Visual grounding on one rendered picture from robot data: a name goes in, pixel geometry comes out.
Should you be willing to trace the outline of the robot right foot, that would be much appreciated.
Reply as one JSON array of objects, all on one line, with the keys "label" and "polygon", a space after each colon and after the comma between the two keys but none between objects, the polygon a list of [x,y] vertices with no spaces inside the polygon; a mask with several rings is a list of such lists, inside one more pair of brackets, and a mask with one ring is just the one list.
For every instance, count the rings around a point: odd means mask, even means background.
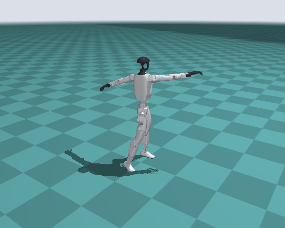
[{"label": "robot right foot", "polygon": [[127,168],[127,170],[129,170],[129,171],[135,171],[135,169],[132,167],[131,164],[129,164],[129,165],[126,164],[126,161],[123,163],[123,165],[124,165],[124,167]]}]

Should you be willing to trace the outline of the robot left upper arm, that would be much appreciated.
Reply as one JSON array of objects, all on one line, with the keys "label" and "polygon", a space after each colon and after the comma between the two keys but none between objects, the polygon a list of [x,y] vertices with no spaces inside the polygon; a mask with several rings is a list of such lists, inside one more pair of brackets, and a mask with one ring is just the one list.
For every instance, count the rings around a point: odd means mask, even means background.
[{"label": "robot left upper arm", "polygon": [[127,82],[133,81],[134,75],[135,75],[135,74],[131,74],[131,75],[129,75],[129,76],[127,76],[127,77],[125,77],[125,78],[123,78],[123,79],[121,79],[121,80],[118,80],[119,84],[120,84],[120,85],[124,85],[124,84],[127,83]]}]

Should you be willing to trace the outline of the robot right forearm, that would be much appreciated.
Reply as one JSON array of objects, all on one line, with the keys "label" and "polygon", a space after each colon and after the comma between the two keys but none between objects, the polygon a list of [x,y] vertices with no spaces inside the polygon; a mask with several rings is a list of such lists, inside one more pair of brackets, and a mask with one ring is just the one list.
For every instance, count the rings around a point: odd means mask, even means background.
[{"label": "robot right forearm", "polygon": [[187,74],[188,73],[169,74],[168,76],[173,76],[173,78],[177,80],[177,79],[189,78],[189,77],[186,77]]}]

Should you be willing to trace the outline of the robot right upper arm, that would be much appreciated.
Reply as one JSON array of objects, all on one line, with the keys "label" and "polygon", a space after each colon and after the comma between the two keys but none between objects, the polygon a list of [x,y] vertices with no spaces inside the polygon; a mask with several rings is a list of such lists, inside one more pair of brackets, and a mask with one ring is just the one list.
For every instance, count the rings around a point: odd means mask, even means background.
[{"label": "robot right upper arm", "polygon": [[148,76],[148,81],[155,83],[157,81],[169,81],[172,82],[174,80],[173,76],[165,76],[165,75],[150,75]]}]

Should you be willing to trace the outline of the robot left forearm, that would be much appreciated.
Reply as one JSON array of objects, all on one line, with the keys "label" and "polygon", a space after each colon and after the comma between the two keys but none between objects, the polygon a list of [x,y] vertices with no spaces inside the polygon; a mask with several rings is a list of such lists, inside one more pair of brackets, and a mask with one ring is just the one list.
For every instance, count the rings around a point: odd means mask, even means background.
[{"label": "robot left forearm", "polygon": [[[121,79],[122,79],[122,78],[121,78]],[[121,79],[118,79],[118,80],[121,80]],[[108,83],[108,84],[110,84],[110,85],[111,85],[110,87],[112,87],[112,86],[117,86],[117,85],[119,85],[118,80],[115,80],[115,81],[110,82],[110,83]]]}]

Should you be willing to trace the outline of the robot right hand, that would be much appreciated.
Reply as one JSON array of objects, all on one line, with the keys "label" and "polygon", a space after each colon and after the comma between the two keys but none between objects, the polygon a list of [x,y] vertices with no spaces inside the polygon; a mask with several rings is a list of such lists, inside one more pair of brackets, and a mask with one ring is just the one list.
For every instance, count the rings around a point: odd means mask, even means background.
[{"label": "robot right hand", "polygon": [[201,74],[203,75],[200,71],[193,71],[193,72],[188,72],[188,74],[186,75],[186,77],[191,77],[191,75],[195,75],[195,74]]}]

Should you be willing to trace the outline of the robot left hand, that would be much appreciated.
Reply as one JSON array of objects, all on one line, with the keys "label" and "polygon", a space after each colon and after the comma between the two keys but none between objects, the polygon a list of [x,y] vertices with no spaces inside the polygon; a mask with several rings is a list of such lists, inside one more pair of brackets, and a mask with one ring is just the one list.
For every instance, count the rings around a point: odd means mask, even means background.
[{"label": "robot left hand", "polygon": [[102,91],[104,89],[104,87],[110,87],[110,86],[111,85],[107,83],[106,85],[104,85],[103,87],[100,88],[100,91]]}]

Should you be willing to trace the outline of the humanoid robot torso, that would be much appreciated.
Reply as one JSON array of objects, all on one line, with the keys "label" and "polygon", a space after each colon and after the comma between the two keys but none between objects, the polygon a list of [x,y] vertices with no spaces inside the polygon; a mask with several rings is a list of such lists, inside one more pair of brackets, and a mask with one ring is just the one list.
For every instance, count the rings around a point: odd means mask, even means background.
[{"label": "humanoid robot torso", "polygon": [[137,109],[138,114],[144,112],[144,115],[147,115],[148,112],[148,101],[146,100],[150,100],[151,98],[153,84],[148,81],[148,76],[150,76],[149,73],[146,73],[145,75],[138,75],[137,73],[133,77],[134,94],[137,100],[141,100]]}]

